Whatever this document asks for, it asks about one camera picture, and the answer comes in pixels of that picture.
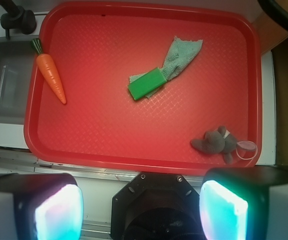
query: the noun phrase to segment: tray rim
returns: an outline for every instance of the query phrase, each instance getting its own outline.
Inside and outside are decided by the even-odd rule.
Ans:
[[[38,82],[36,79],[37,76],[37,65],[36,65],[36,57],[34,60],[31,84],[29,89],[26,115],[25,115],[25,124],[24,124],[24,136],[27,146],[35,154],[38,158],[48,162],[55,162],[61,164],[74,164],[71,160],[78,160],[78,165],[81,166],[92,166],[98,168],[108,168],[108,169],[122,169],[122,170],[133,170],[133,171],[148,171],[148,172],[157,172],[157,173],[171,173],[171,174],[186,174],[192,176],[200,176],[204,175],[208,169],[212,167],[252,167],[255,165],[257,160],[259,159],[261,148],[262,148],[262,91],[261,91],[261,64],[260,64],[260,46],[259,46],[259,38],[258,35],[253,28],[253,26],[242,16],[231,13],[224,12],[218,10],[210,10],[203,8],[195,8],[195,7],[186,7],[186,6],[174,6],[174,5],[164,5],[164,4],[147,4],[147,3],[131,3],[131,2],[87,2],[87,1],[74,1],[74,2],[65,2],[53,10],[49,12],[49,14],[45,17],[41,31],[40,38],[43,40],[45,38],[45,34],[47,32],[47,28],[51,25],[51,21],[55,21],[56,18],[62,16],[62,9],[69,9],[72,11],[72,8],[80,8],[80,7],[93,7],[100,8],[103,10],[110,11],[145,11],[144,13],[147,15],[149,13],[159,13],[160,11],[166,12],[166,17],[156,17],[155,18],[163,18],[163,19],[174,19],[172,16],[174,14],[182,14],[183,12],[188,13],[190,18],[193,15],[203,15],[204,18],[202,20],[199,19],[198,22],[204,22],[206,19],[210,17],[220,17],[225,19],[222,23],[215,22],[216,24],[224,24],[224,22],[234,22],[238,24],[240,29],[238,30],[244,35],[247,44],[247,59],[250,58],[254,61],[254,70],[248,71],[248,78],[255,78],[254,81],[248,81],[248,88],[252,85],[253,89],[256,89],[256,96],[249,94],[248,102],[252,102],[255,107],[248,108],[248,122],[253,121],[254,125],[256,125],[256,132],[248,132],[251,135],[252,139],[258,145],[258,154],[257,156],[251,160],[247,161],[238,161],[234,165],[214,165],[214,164],[205,164],[205,163],[191,163],[191,162],[180,162],[180,166],[178,166],[178,162],[175,161],[165,161],[165,160],[151,160],[151,159],[142,159],[142,158],[129,158],[129,157],[120,157],[120,156],[106,156],[106,155],[95,155],[95,154],[87,154],[87,153],[76,153],[76,152],[64,152],[51,150],[44,146],[44,144],[38,139],[37,126],[38,121],[35,121],[33,124],[31,120],[39,119],[39,111],[41,102],[38,101],[38,98],[35,96],[35,90],[38,88]],[[119,12],[119,14],[115,14],[115,16],[125,16]],[[134,15],[133,17],[144,17],[140,15]],[[49,44],[45,43],[44,48],[46,51],[49,48]],[[57,153],[65,153],[65,157],[56,155]],[[133,164],[136,161],[141,159],[145,161],[145,164]]]

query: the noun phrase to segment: stuffed animal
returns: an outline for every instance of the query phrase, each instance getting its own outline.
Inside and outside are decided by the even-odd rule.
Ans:
[[[207,131],[204,139],[193,139],[191,145],[196,150],[206,154],[222,153],[226,164],[233,163],[231,152],[237,147],[245,151],[256,151],[255,156],[257,154],[257,146],[255,143],[251,141],[238,141],[225,126],[219,126],[215,131]],[[255,156],[247,159],[239,157],[244,160],[250,160]]]

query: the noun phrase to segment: green sponge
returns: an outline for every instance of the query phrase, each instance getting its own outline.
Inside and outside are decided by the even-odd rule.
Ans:
[[[157,67],[129,84],[128,89],[134,100],[138,100],[165,83],[167,81]]]

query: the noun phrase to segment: red tray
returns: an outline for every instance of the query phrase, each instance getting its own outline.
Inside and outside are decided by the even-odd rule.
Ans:
[[[200,53],[151,99],[133,101],[129,76],[162,67],[174,36],[203,40]],[[261,69],[257,35],[241,16],[199,8],[67,2],[45,18],[40,38],[52,55],[67,104],[36,64],[25,118],[32,153],[55,163],[204,175],[222,155],[190,141],[225,125],[261,150]]]

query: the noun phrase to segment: glowing light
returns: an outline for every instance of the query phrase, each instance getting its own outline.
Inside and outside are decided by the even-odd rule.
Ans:
[[[244,240],[248,203],[214,180],[200,191],[199,210],[205,236],[209,240]]]
[[[78,240],[83,222],[83,195],[68,184],[35,210],[38,240]]]

